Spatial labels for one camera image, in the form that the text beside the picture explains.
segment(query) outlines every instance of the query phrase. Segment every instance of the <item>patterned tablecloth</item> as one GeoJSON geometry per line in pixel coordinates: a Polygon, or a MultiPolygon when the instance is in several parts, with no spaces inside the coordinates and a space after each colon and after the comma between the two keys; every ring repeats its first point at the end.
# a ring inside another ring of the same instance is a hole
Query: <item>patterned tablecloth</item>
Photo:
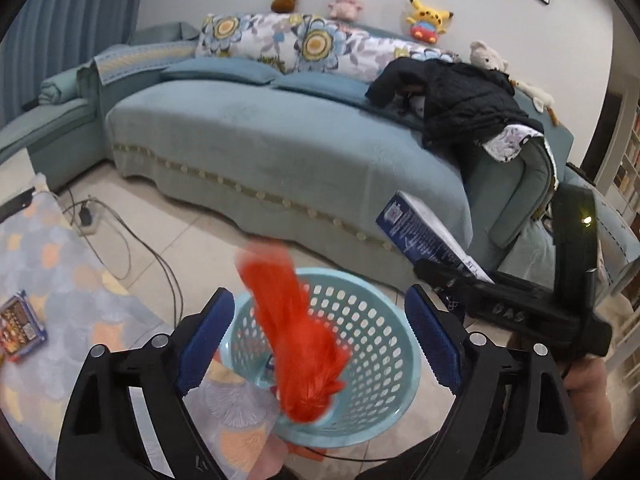
{"type": "MultiPolygon", "coordinates": [[[[46,190],[44,177],[34,183],[46,190]]],[[[19,290],[27,292],[49,340],[22,362],[2,366],[0,408],[53,478],[66,404],[91,346],[135,348],[172,329],[104,269],[50,194],[38,194],[29,208],[0,224],[0,303],[19,290]]],[[[148,413],[140,410],[142,392],[134,390],[132,398],[152,465],[168,474],[148,413]]],[[[278,415],[275,398],[212,361],[185,404],[227,477],[247,478],[278,415]]]]}

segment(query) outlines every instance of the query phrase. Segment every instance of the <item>quilted jacket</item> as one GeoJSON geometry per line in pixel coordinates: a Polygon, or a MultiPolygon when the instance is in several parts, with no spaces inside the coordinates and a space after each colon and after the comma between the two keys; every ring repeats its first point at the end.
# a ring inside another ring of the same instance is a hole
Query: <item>quilted jacket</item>
{"type": "Polygon", "coordinates": [[[470,140],[486,142],[510,124],[524,124],[544,133],[542,124],[531,119],[513,98],[509,76],[497,70],[401,57],[387,65],[366,96],[373,105],[383,107],[396,94],[409,92],[425,95],[425,148],[470,140]]]}

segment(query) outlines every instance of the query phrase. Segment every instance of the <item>metal screw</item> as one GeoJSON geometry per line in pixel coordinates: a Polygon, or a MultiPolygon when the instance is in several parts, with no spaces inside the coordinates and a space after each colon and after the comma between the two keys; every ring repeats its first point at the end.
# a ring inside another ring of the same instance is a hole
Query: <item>metal screw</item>
{"type": "Polygon", "coordinates": [[[479,332],[473,332],[472,335],[469,336],[469,341],[471,341],[476,346],[484,346],[486,345],[486,337],[484,334],[479,332]]]}
{"type": "Polygon", "coordinates": [[[533,351],[536,354],[542,355],[542,356],[547,355],[549,353],[549,350],[542,343],[536,343],[535,345],[533,345],[533,351]]]}
{"type": "Polygon", "coordinates": [[[91,351],[89,352],[89,354],[91,355],[91,357],[100,357],[102,354],[104,354],[105,350],[106,350],[106,347],[104,345],[96,345],[93,348],[91,348],[91,351]]]}
{"type": "Polygon", "coordinates": [[[155,348],[162,348],[164,346],[167,346],[168,342],[169,342],[169,338],[165,334],[158,334],[155,338],[151,340],[151,344],[155,348]]]}

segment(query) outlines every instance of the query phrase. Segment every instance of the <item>pikachu plush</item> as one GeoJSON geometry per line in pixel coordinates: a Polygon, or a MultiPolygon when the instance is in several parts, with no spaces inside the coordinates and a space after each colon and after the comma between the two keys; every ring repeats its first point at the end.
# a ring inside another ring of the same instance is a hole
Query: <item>pikachu plush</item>
{"type": "Polygon", "coordinates": [[[437,43],[440,35],[447,31],[443,22],[453,18],[453,12],[427,7],[420,0],[409,1],[414,12],[406,20],[411,24],[412,38],[429,44],[437,43]]]}

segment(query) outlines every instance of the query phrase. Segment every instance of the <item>white duck plush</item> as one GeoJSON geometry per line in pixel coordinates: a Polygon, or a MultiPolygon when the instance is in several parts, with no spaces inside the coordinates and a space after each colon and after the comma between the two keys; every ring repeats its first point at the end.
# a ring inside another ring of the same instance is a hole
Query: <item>white duck plush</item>
{"type": "Polygon", "coordinates": [[[551,96],[551,94],[546,93],[543,89],[537,88],[533,85],[523,83],[521,81],[511,81],[511,84],[515,86],[517,89],[524,92],[532,101],[534,108],[539,111],[541,114],[544,113],[545,108],[549,112],[549,116],[551,117],[551,121],[554,126],[558,126],[560,121],[558,120],[558,116],[553,110],[553,105],[556,100],[551,96]]]}

